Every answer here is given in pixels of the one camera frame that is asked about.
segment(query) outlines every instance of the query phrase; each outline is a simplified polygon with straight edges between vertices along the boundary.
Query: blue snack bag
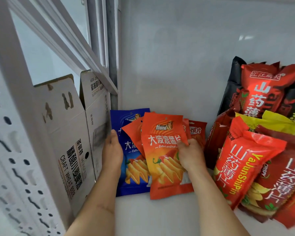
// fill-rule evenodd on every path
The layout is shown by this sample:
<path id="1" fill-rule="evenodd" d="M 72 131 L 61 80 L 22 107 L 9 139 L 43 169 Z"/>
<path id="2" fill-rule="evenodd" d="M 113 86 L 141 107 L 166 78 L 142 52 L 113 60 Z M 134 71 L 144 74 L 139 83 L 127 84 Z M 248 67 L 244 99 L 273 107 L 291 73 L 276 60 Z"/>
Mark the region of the blue snack bag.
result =
<path id="1" fill-rule="evenodd" d="M 111 128 L 116 130 L 118 136 L 121 128 L 124 126 L 124 120 L 134 121 L 139 117 L 143 117 L 145 112 L 150 112 L 149 108 L 140 108 L 134 110 L 110 110 Z"/>

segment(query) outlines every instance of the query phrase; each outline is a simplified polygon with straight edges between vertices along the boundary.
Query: box flap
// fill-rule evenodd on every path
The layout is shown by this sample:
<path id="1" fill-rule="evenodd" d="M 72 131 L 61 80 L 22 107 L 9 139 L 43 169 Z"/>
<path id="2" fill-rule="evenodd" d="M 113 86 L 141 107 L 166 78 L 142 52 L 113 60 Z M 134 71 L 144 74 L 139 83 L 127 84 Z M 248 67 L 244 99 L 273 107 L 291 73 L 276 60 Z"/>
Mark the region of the box flap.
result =
<path id="1" fill-rule="evenodd" d="M 74 82 L 68 75 L 39 84 L 35 93 L 48 133 L 84 112 Z"/>
<path id="2" fill-rule="evenodd" d="M 80 99 L 83 107 L 87 109 L 102 94 L 107 91 L 97 76 L 101 73 L 95 73 L 91 70 L 82 71 L 80 78 Z"/>

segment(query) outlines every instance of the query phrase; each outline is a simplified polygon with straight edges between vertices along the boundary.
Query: cardboard box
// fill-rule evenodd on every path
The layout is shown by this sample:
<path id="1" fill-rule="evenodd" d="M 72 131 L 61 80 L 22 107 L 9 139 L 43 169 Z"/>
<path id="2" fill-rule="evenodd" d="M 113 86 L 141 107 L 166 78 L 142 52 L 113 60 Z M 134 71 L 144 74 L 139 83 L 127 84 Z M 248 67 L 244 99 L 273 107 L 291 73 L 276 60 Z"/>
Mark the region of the cardboard box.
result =
<path id="1" fill-rule="evenodd" d="M 97 76 L 90 70 L 81 72 L 80 99 L 87 116 L 95 177 L 102 169 L 102 149 L 109 122 L 108 93 Z"/>
<path id="2" fill-rule="evenodd" d="M 39 84 L 35 92 L 76 216 L 95 182 L 85 111 L 72 75 Z"/>

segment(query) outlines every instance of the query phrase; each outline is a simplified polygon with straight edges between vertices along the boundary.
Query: yellow snack bag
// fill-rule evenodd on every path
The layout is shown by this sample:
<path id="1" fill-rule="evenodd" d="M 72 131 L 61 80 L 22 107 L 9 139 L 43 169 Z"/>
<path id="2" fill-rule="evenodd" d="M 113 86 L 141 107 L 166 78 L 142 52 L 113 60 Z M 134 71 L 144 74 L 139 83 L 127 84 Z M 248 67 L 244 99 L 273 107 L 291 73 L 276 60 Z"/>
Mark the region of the yellow snack bag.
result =
<path id="1" fill-rule="evenodd" d="M 295 123 L 290 119 L 270 111 L 265 111 L 263 115 L 262 119 L 258 119 L 236 113 L 236 117 L 240 116 L 252 130 L 261 125 L 270 130 L 295 135 Z"/>

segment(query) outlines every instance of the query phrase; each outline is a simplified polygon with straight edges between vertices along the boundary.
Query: person's left hand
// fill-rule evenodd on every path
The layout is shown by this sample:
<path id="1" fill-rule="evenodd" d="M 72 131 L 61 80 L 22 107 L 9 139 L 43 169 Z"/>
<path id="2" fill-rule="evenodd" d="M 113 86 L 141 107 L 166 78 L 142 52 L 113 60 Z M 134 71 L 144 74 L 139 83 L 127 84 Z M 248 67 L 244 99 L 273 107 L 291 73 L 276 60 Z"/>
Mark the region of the person's left hand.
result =
<path id="1" fill-rule="evenodd" d="M 120 172 L 124 154 L 119 143 L 117 132 L 113 129 L 106 138 L 102 152 L 102 170 Z"/>

